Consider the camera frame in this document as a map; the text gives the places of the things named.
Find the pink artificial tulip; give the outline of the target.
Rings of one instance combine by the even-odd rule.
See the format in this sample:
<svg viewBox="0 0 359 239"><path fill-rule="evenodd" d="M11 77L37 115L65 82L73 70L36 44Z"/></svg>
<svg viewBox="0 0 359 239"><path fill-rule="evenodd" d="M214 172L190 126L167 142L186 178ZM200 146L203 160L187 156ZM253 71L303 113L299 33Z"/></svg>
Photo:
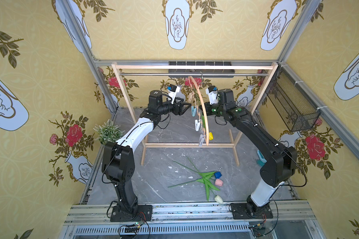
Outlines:
<svg viewBox="0 0 359 239"><path fill-rule="evenodd" d="M193 180L193 181L189 181L189 182L185 182L185 183L180 183L180 184L172 185L172 186L169 186L169 188L176 187L176 186L182 186L182 185L189 184L189 183L193 183L193 182L202 183L202 184L204 184L205 186L211 188L212 190L216 190L216 191L219 191L219 187L222 187L222 186L223 186L223 181L220 180L220 179L215 179L215 180L214 180L214 183L211 183L211 182L210 182L208 179L206 179L206 178L200 178L200 179L197 179L197 180Z"/></svg>

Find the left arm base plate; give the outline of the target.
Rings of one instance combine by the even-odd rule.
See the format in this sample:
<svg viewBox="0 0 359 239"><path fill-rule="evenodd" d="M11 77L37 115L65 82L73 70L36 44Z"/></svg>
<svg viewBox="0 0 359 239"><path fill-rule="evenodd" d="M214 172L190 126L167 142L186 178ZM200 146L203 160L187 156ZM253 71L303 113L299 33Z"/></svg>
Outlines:
<svg viewBox="0 0 359 239"><path fill-rule="evenodd" d="M132 209L131 212L122 209L121 206L115 206L112 209L110 216L110 222L134 222L134 221L146 221L149 222L152 219L153 206L152 205L138 205Z"/></svg>

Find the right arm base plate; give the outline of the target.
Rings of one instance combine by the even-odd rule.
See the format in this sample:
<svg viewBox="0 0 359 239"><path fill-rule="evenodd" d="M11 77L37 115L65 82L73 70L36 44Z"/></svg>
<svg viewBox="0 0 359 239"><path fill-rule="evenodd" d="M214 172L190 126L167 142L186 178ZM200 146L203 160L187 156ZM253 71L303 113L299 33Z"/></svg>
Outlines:
<svg viewBox="0 0 359 239"><path fill-rule="evenodd" d="M240 219L273 219L270 203L257 207L254 203L231 203L229 209L235 220Z"/></svg>

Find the yellow artificial tulip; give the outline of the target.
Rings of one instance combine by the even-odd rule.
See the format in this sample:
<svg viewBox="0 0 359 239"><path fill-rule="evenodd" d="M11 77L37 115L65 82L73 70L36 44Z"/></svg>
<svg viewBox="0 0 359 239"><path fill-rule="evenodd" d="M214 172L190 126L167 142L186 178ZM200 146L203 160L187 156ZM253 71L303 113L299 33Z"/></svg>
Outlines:
<svg viewBox="0 0 359 239"><path fill-rule="evenodd" d="M205 136L205 139L208 138L209 140L213 140L213 134L208 128L209 126L208 126L207 117L201 116L201 125L202 125L202 131L203 131L203 135Z"/></svg>

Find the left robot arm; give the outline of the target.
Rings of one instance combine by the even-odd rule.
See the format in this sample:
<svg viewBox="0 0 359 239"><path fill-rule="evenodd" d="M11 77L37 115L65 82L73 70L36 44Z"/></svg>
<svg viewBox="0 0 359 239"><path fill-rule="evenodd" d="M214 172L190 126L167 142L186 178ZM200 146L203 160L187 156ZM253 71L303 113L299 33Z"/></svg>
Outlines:
<svg viewBox="0 0 359 239"><path fill-rule="evenodd" d="M142 111L135 125L116 142L104 147L102 173L113 184L119 212L137 214L138 198L133 191L131 178L135 170L134 151L143 139L162 121L162 116L183 115L191 107L184 99L160 90L150 92L148 106Z"/></svg>

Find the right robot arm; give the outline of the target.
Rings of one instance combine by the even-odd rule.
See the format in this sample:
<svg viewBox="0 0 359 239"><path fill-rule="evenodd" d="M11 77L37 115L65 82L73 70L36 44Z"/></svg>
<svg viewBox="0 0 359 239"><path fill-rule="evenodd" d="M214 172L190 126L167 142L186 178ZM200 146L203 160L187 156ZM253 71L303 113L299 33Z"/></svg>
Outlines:
<svg viewBox="0 0 359 239"><path fill-rule="evenodd" d="M260 169L261 180L247 198L246 211L252 217L264 211L276 190L295 174L297 152L272 137L252 117L245 107L234 100L231 89L218 90L216 86L206 89L209 101L205 110L208 116L222 117L236 127L259 149L266 163Z"/></svg>

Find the blue artificial tulip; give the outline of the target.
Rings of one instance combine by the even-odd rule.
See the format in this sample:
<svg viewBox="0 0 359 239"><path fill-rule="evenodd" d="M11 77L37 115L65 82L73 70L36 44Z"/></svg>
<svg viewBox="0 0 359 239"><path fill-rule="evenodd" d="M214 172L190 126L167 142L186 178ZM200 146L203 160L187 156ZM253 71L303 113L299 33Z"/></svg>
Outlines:
<svg viewBox="0 0 359 239"><path fill-rule="evenodd" d="M192 172L197 173L198 175L200 175L202 178L205 178L205 179L211 179L211 178L218 179L218 178L220 178L222 176L222 174L220 172L218 172L218 171L199 172L197 169L189 168L189 167L187 167L187 166L185 166L185 165L183 165L183 164L181 164L179 162L174 161L174 163L176 163L176 164L178 164L178 165L180 165L180 166L182 166L182 167L184 167L184 168L186 168L186 169L188 169L188 170L190 170Z"/></svg>

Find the wooden arched clip hanger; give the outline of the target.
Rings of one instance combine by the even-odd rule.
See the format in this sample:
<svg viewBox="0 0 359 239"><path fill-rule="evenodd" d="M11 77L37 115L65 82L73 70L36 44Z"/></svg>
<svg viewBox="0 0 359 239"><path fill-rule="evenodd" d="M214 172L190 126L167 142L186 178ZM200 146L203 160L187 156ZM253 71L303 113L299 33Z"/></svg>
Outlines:
<svg viewBox="0 0 359 239"><path fill-rule="evenodd" d="M209 146L209 126L206 115L206 107L204 104L202 93L200 92L200 85L193 76L187 78L190 93L188 94L188 102L191 104L191 114L195 117L194 128L200 134L198 146Z"/></svg>

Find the white artificial tulip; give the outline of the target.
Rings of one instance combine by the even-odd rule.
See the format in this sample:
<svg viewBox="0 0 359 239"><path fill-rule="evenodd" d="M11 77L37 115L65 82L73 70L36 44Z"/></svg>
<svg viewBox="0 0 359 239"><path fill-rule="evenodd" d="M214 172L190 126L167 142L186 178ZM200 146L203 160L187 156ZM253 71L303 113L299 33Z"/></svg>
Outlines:
<svg viewBox="0 0 359 239"><path fill-rule="evenodd" d="M200 179L197 179L197 182L203 183L205 186L205 193L206 193L206 200L209 201L210 194L214 196L214 201L218 204L222 204L224 201L223 199L214 193L214 191L219 191L219 189L211 183L211 178L214 176L215 172L210 173L203 173L200 172L196 166L193 164L193 162L187 158L188 161L192 164L193 168L195 169L195 172L201 177Z"/></svg>

